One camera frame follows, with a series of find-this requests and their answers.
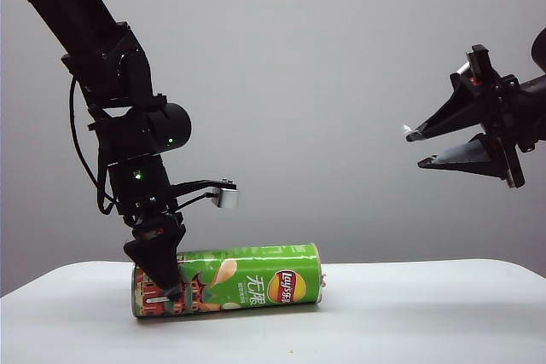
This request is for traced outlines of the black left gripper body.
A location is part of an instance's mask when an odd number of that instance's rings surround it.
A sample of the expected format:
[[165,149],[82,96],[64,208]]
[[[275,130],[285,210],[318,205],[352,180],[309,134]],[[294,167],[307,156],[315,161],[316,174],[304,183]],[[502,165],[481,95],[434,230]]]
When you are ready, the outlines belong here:
[[135,240],[150,240],[167,233],[180,240],[185,235],[185,226],[177,207],[176,198],[148,195],[121,201],[120,215],[132,229]]

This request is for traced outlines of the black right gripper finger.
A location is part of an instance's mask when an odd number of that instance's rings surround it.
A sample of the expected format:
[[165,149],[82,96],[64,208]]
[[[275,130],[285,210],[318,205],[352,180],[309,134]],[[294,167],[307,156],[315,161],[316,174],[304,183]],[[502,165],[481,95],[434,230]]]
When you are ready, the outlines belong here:
[[407,142],[417,142],[449,134],[456,130],[478,124],[485,117],[485,104],[482,101],[490,81],[466,75],[451,74],[453,93],[446,103],[412,130]]
[[446,149],[417,163],[422,169],[455,170],[507,178],[506,160],[498,140],[480,133],[469,142]]

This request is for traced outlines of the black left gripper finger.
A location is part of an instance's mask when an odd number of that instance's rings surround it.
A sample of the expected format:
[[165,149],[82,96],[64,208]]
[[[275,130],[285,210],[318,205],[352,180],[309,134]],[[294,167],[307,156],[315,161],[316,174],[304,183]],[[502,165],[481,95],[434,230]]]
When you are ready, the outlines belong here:
[[177,247],[184,235],[184,226],[158,228],[148,232],[134,229],[134,240],[124,244],[125,253],[169,300],[177,300],[182,295]]

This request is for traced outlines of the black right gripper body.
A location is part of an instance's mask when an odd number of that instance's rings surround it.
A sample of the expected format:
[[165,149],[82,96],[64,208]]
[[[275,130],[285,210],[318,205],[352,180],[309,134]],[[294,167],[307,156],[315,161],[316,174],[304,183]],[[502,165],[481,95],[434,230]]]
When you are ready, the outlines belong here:
[[513,74],[499,75],[491,64],[489,50],[482,44],[473,45],[467,58],[471,91],[485,109],[485,117],[480,121],[482,128],[498,146],[508,186],[520,188],[525,178],[516,153],[516,119],[511,101],[520,91],[519,80]]

